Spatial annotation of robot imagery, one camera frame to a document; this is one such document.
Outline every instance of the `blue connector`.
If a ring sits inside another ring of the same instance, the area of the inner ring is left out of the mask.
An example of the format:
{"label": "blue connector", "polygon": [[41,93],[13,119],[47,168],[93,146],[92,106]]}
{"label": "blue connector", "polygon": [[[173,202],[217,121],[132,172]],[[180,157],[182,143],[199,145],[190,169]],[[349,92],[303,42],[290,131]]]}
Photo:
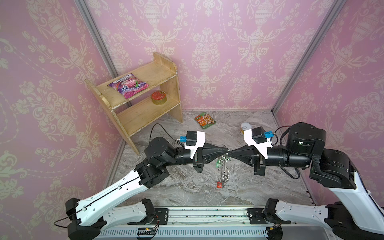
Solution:
{"label": "blue connector", "polygon": [[273,132],[272,131],[265,132],[264,136],[265,136],[265,138],[271,138],[271,137],[273,137]]}

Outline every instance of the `purple snack bag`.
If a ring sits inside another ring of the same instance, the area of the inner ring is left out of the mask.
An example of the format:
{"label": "purple snack bag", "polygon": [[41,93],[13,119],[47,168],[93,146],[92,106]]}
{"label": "purple snack bag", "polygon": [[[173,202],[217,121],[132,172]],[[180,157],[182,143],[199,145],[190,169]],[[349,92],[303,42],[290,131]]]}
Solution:
{"label": "purple snack bag", "polygon": [[130,73],[108,84],[108,86],[118,90],[119,93],[125,97],[125,99],[128,99],[136,93],[146,89],[148,87],[148,83],[138,80],[137,77]]}

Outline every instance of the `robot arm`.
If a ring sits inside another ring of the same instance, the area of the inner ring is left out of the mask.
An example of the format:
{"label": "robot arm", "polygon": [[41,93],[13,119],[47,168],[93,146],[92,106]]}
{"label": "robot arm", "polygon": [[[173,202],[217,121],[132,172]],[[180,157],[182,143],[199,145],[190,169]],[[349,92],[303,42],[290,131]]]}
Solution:
{"label": "robot arm", "polygon": [[169,176],[167,166],[192,164],[202,172],[204,164],[228,152],[225,147],[205,143],[204,132],[188,131],[183,147],[173,147],[163,137],[156,137],[144,150],[146,158],[122,179],[106,189],[80,200],[72,198],[65,203],[71,220],[68,236],[71,240],[91,240],[101,230],[127,223],[148,223],[155,216],[149,199],[116,207],[126,199],[143,192]]}
{"label": "robot arm", "polygon": [[310,166],[310,178],[327,187],[340,199],[333,205],[306,206],[269,199],[264,210],[269,222],[298,221],[332,230],[343,239],[382,239],[384,210],[364,187],[349,157],[338,150],[325,149],[326,132],[310,124],[292,125],[287,146],[271,146],[262,127],[246,130],[248,144],[232,150],[228,156],[252,167],[254,174],[264,176],[266,166]]}

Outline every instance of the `red lid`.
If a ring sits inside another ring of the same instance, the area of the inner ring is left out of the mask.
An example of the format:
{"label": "red lid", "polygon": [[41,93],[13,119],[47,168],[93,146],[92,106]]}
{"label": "red lid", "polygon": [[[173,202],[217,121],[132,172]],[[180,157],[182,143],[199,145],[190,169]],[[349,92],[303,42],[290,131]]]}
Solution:
{"label": "red lid", "polygon": [[166,97],[166,93],[163,91],[156,91],[151,95],[151,98],[153,100],[162,100],[163,98]]}

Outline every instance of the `small white container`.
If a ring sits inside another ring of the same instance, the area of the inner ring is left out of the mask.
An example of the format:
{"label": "small white container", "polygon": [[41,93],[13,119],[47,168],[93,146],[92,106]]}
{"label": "small white container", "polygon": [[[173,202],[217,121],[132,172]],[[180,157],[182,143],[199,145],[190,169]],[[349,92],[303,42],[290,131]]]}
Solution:
{"label": "small white container", "polygon": [[241,124],[240,132],[244,134],[244,131],[249,129],[252,129],[252,126],[249,123],[244,122]]}

